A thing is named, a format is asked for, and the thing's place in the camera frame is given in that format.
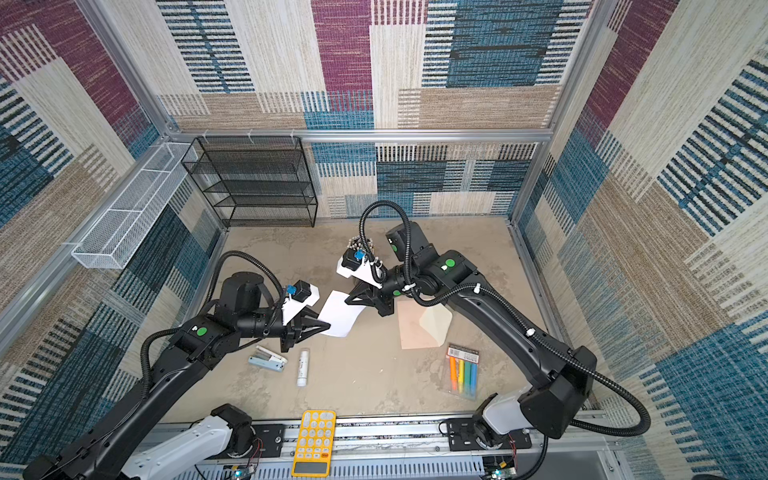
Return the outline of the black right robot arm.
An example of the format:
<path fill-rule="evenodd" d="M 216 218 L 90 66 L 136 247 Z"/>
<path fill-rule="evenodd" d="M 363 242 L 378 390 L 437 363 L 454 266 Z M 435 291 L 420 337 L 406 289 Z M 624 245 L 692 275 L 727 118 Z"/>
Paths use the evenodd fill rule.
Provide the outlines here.
<path fill-rule="evenodd" d="M 366 235 L 368 217 L 383 207 L 392 209 L 401 219 L 400 225 L 386 234 L 400 262 L 393 268 L 386 268 L 374 255 Z M 460 252 L 438 253 L 400 205 L 378 200 L 366 206 L 358 232 L 343 260 L 372 277 L 358 281 L 345 301 L 347 305 L 373 307 L 382 317 L 393 314 L 395 300 L 400 296 L 422 307 L 449 306 L 493 340 L 524 374 L 528 391 L 510 399 L 497 395 L 478 409 L 476 432 L 482 440 L 490 434 L 507 433 L 507 428 L 492 420 L 494 417 L 511 420 L 518 416 L 520 422 L 512 423 L 511 429 L 533 428 L 554 439 L 561 438 L 570 426 L 625 438 L 641 436 L 650 429 L 647 408 L 626 388 L 597 371 L 596 356 L 587 347 L 574 349 L 537 327 Z M 637 423 L 608 427 L 577 419 L 595 383 L 627 402 L 638 415 Z"/>

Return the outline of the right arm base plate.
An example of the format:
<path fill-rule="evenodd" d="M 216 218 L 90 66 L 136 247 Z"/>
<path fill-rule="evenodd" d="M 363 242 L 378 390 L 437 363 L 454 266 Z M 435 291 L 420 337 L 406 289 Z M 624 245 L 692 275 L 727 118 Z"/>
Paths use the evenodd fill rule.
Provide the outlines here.
<path fill-rule="evenodd" d="M 453 417 L 442 420 L 438 431 L 447 438 L 451 451 L 470 450 L 527 450 L 532 448 L 530 433 L 526 429 L 512 430 L 507 434 L 490 432 L 484 440 L 469 417 Z"/>

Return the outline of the white paper letter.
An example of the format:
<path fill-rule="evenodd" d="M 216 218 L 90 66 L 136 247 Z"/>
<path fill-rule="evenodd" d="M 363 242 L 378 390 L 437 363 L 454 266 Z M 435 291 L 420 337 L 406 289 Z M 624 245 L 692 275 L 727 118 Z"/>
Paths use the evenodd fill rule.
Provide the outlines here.
<path fill-rule="evenodd" d="M 354 326 L 359 315 L 366 309 L 361 305 L 348 305 L 348 295 L 340 291 L 332 291 L 325 301 L 318 319 L 330 325 L 323 335 L 343 338 L 346 337 Z"/>

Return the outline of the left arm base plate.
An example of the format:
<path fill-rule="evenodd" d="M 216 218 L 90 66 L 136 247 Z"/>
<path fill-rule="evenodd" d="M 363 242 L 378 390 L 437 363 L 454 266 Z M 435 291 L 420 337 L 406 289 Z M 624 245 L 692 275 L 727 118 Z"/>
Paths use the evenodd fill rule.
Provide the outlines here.
<path fill-rule="evenodd" d="M 255 461 L 279 458 L 282 453 L 286 425 L 282 423 L 253 424 L 252 429 L 254 430 L 253 445 L 258 447 L 259 451 L 254 450 L 250 459 Z"/>

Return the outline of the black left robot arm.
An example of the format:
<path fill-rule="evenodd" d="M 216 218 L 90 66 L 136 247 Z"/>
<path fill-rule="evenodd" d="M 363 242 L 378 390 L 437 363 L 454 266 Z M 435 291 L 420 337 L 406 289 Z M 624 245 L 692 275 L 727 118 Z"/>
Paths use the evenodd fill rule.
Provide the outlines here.
<path fill-rule="evenodd" d="M 181 326 L 149 335 L 140 349 L 142 378 L 90 430 L 57 455 L 40 455 L 23 471 L 25 479 L 126 479 L 125 468 L 144 438 L 170 408 L 227 355 L 266 338 L 282 352 L 329 330 L 307 306 L 309 283 L 283 286 L 250 254 L 230 250 L 217 261 L 240 258 L 252 272 L 228 277 L 218 297 L 207 295 L 199 313 Z"/>

